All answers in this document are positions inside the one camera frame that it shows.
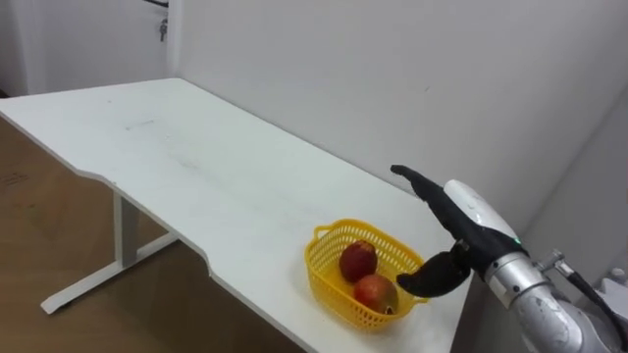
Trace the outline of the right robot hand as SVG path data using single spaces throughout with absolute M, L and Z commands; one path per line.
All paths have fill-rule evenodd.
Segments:
M 505 233 L 473 222 L 445 194 L 442 186 L 403 165 L 392 165 L 391 171 L 410 182 L 418 198 L 428 204 L 454 239 L 450 250 L 431 257 L 415 273 L 396 277 L 396 283 L 404 291 L 416 297 L 440 297 L 456 289 L 472 272 L 482 276 L 499 258 L 526 252 Z

